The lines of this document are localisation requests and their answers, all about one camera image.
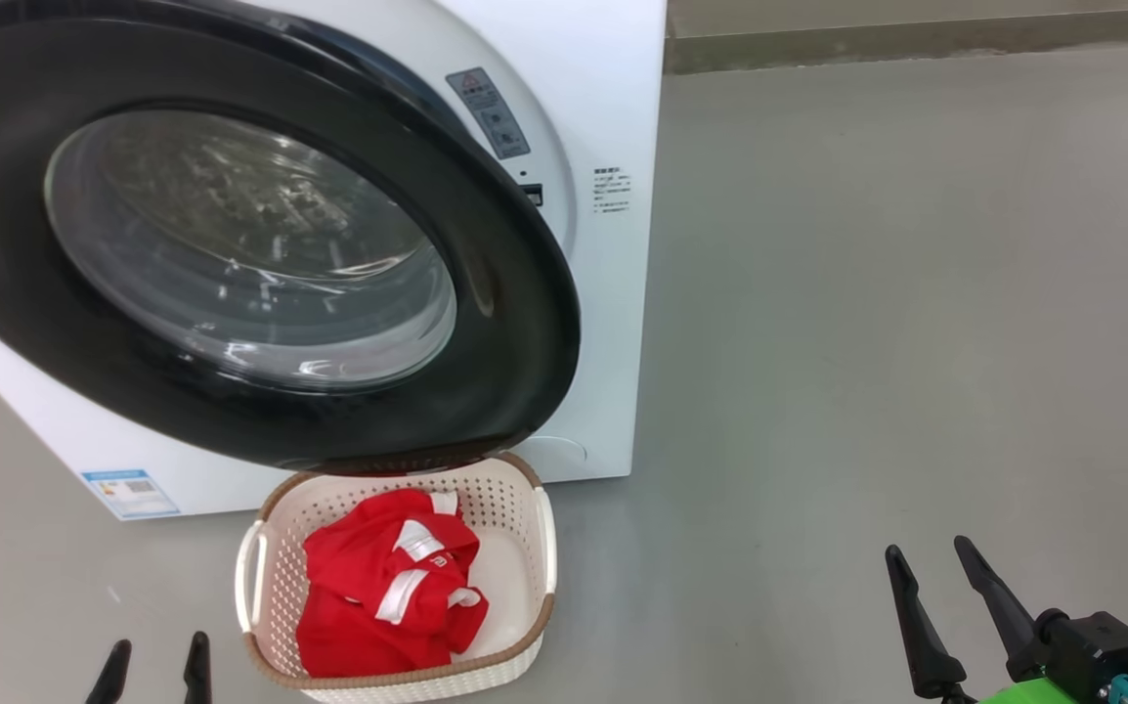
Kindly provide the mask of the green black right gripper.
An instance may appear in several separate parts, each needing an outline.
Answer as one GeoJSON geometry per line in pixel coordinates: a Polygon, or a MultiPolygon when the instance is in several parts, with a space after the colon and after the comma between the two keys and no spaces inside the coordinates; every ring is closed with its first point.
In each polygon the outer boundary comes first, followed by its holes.
{"type": "MultiPolygon", "coordinates": [[[[1005,646],[1007,672],[1010,676],[1038,676],[1039,640],[1036,634],[1036,621],[971,539],[958,535],[953,545],[968,583],[982,596],[990,621],[1005,646]]],[[[948,654],[940,640],[925,611],[925,606],[920,602],[920,584],[905,560],[902,549],[895,545],[885,548],[885,566],[889,571],[891,597],[902,636],[905,659],[914,695],[918,698],[940,699],[940,703],[1076,703],[1076,699],[1070,698],[1067,692],[1061,690],[1048,678],[1012,684],[1006,689],[982,699],[976,699],[967,694],[962,687],[967,677],[963,665],[948,654]]]]}

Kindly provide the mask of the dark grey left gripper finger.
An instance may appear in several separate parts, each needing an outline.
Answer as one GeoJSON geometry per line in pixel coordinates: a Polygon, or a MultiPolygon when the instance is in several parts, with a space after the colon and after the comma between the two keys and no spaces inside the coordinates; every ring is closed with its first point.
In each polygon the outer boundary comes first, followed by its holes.
{"type": "Polygon", "coordinates": [[[86,704],[118,703],[129,678],[131,655],[132,642],[129,639],[120,639],[114,643],[92,689],[86,696],[86,704]]]}
{"type": "Polygon", "coordinates": [[[183,683],[186,686],[185,704],[212,703],[211,646],[208,633],[202,630],[192,637],[183,683]]]}

